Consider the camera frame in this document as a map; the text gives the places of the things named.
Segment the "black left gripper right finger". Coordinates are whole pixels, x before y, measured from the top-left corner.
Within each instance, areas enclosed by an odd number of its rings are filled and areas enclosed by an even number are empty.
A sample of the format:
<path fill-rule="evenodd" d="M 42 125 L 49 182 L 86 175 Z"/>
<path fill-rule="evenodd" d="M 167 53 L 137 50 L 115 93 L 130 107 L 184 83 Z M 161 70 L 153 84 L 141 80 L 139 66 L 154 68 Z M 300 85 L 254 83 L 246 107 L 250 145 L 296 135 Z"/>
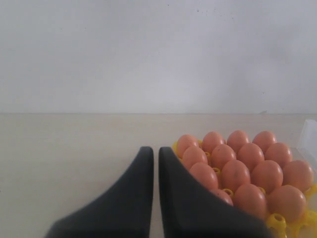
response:
<path fill-rule="evenodd" d="M 260 219 L 216 197 L 196 181 L 170 147 L 158 154 L 159 196 L 166 238 L 271 238 Z"/>

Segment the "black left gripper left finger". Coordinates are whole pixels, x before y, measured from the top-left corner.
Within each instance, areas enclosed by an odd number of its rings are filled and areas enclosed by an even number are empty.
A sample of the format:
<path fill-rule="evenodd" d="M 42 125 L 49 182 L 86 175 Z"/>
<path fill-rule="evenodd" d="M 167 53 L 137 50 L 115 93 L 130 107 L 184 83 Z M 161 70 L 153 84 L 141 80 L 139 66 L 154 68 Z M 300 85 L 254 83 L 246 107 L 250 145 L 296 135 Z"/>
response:
<path fill-rule="evenodd" d="M 141 147 L 125 173 L 100 197 L 57 220 L 48 238 L 147 238 L 150 235 L 154 153 Z"/>

